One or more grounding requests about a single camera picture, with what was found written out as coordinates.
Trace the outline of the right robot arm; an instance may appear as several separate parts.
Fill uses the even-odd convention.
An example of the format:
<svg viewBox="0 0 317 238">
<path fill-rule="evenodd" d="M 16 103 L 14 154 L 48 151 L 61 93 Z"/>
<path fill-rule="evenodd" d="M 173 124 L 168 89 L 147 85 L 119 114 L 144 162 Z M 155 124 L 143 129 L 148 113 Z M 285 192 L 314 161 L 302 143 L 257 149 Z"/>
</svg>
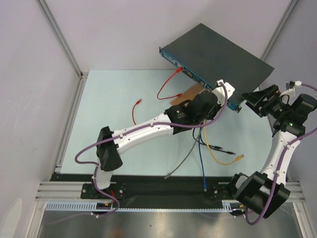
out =
<svg viewBox="0 0 317 238">
<path fill-rule="evenodd" d="M 271 149 L 263 168 L 250 176 L 235 174 L 228 187 L 229 196 L 245 206 L 246 214 L 249 211 L 258 214 L 254 221 L 245 218 L 249 225 L 268 218 L 289 198 L 290 190 L 285 185 L 292 155 L 302 139 L 316 132 L 316 129 L 306 132 L 303 125 L 309 113 L 317 108 L 314 97 L 300 94 L 293 104 L 283 102 L 283 97 L 291 98 L 302 86 L 316 90 L 301 81 L 290 81 L 284 92 L 273 84 L 264 90 L 242 94 L 247 106 L 259 117 L 275 118 Z"/>
</svg>

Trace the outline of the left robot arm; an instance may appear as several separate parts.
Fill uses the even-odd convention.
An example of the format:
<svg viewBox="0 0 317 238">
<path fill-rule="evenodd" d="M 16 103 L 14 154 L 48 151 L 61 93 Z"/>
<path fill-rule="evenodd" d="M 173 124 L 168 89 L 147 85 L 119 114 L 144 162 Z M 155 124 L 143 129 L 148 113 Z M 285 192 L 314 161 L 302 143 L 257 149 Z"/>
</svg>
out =
<svg viewBox="0 0 317 238">
<path fill-rule="evenodd" d="M 91 190 L 93 195 L 97 198 L 108 195 L 113 171 L 123 165 L 121 154 L 151 139 L 175 135 L 193 129 L 205 119 L 212 120 L 223 107 L 224 99 L 225 93 L 206 90 L 193 100 L 171 106 L 164 113 L 144 123 L 117 131 L 111 131 L 108 126 L 102 128 L 97 139 L 100 165 L 94 176 L 96 182 Z"/>
</svg>

